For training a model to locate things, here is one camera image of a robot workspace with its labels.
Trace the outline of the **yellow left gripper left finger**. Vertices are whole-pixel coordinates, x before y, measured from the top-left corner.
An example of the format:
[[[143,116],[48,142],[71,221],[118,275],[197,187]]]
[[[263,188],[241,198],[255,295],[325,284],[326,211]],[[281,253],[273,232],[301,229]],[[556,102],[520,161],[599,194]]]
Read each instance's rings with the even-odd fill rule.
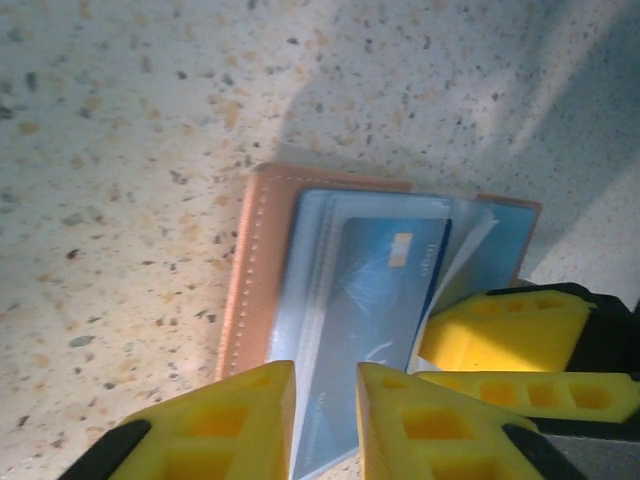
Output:
[[[286,479],[295,367],[279,360],[140,410],[65,479]]]

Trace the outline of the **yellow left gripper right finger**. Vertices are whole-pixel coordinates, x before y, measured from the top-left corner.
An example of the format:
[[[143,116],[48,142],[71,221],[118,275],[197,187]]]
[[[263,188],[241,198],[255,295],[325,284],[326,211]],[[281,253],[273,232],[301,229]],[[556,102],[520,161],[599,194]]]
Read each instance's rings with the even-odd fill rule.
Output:
[[[356,381],[366,479],[581,479],[528,419],[385,365]]]

